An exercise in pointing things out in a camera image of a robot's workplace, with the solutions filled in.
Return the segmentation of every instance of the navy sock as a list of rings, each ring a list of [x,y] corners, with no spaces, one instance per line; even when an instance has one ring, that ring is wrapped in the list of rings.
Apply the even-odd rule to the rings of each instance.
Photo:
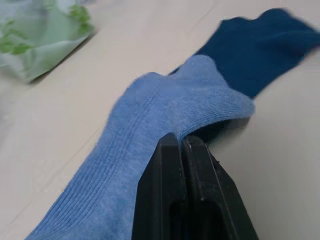
[[[196,53],[211,57],[228,85],[251,98],[320,46],[320,32],[275,8],[254,20],[224,20]]]

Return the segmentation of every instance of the green patterned plastic bag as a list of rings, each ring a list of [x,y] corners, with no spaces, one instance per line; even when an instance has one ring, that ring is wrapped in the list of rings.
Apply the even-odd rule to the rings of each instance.
[[[0,70],[25,83],[54,68],[92,32],[77,0],[0,0]]]

